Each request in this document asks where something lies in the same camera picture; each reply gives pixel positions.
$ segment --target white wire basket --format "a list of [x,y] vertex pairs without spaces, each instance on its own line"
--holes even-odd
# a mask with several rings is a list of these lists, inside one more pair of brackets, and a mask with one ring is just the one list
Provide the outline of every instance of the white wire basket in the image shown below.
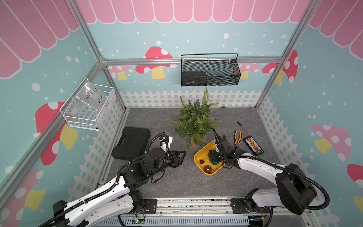
[[85,86],[87,82],[89,82],[88,78],[85,77],[73,94],[62,105],[60,112],[70,127],[99,131],[103,121],[106,119],[110,109],[115,103],[115,89],[100,84],[93,84],[107,95],[104,105],[101,110],[98,111],[84,102],[78,101],[78,99],[72,99],[72,96],[74,96],[80,88]]

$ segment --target black box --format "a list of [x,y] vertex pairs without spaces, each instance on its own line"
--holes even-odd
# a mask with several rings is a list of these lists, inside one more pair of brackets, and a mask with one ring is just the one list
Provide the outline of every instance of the black box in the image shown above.
[[145,152],[150,131],[144,128],[125,127],[121,139],[112,150],[112,157],[131,161]]

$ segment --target black wire basket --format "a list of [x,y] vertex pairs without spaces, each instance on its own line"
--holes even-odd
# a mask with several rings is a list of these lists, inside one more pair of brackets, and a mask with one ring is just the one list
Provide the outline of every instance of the black wire basket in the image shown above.
[[181,86],[238,85],[237,57],[234,53],[181,55]]

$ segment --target mushroom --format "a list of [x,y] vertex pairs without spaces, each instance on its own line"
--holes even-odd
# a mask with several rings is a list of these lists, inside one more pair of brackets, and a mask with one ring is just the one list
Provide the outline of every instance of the mushroom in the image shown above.
[[240,80],[244,80],[248,78],[248,72],[258,72],[260,70],[260,66],[257,63],[242,63],[239,65],[241,71]]
[[[59,111],[64,102],[50,102],[41,106],[35,113],[35,122],[37,126],[37,133],[34,133],[34,137],[37,137],[52,120],[54,115]],[[59,143],[62,142],[68,150],[70,150],[77,140],[78,131],[72,129],[66,122],[62,124],[58,132],[53,136],[48,146],[44,149],[40,155],[40,159],[43,165],[47,166],[54,162],[57,157]]]
[[326,154],[328,150],[334,147],[340,160],[348,158],[352,149],[350,135],[345,128],[329,125],[313,125],[312,136],[318,135],[320,140],[315,141],[318,149]]
[[23,218],[24,208],[36,211],[42,202],[45,191],[32,190],[34,185],[43,176],[43,170],[30,171],[19,185],[15,193],[1,211],[1,224],[3,227],[18,227]]
[[133,70],[131,69],[131,67],[129,65],[110,65],[108,67],[108,69],[109,69],[111,76],[113,78],[116,78],[116,75],[117,75],[117,78],[119,80],[127,79],[127,76],[125,75],[124,72],[129,72],[129,73],[133,72]]
[[[287,76],[290,83],[294,82],[294,80],[296,78],[297,70],[299,67],[298,63],[299,63],[298,54],[297,54],[296,50],[293,50],[289,59],[285,63],[285,66],[282,68],[281,72],[278,74],[278,76],[275,80],[275,83],[281,86],[282,79],[284,78],[285,75]],[[270,63],[262,69],[262,72],[263,73],[272,73],[274,71],[274,69],[276,68],[276,65],[277,65],[276,63]]]
[[[173,56],[169,54],[166,50],[158,46],[152,46],[146,52],[143,58],[173,58]],[[151,78],[155,80],[164,79],[165,73],[163,71],[163,66],[170,68],[177,67],[177,65],[138,65],[136,66],[136,72],[142,74],[142,73],[147,73],[151,70],[152,71]]]
[[363,188],[363,166],[350,164],[347,167],[347,172],[350,178]]

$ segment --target artificial plant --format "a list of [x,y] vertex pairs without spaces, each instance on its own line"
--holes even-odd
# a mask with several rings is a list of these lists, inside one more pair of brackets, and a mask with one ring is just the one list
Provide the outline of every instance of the artificial plant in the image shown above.
[[203,146],[203,141],[206,140],[205,135],[212,131],[212,127],[217,127],[222,122],[216,122],[216,118],[209,117],[211,113],[211,107],[216,106],[219,103],[209,103],[209,91],[205,88],[203,93],[202,103],[196,100],[193,104],[188,101],[186,104],[182,97],[180,97],[180,103],[182,109],[180,110],[181,117],[176,121],[167,120],[168,122],[176,125],[174,132],[180,137],[188,137],[188,143],[186,148],[189,148],[192,144]]

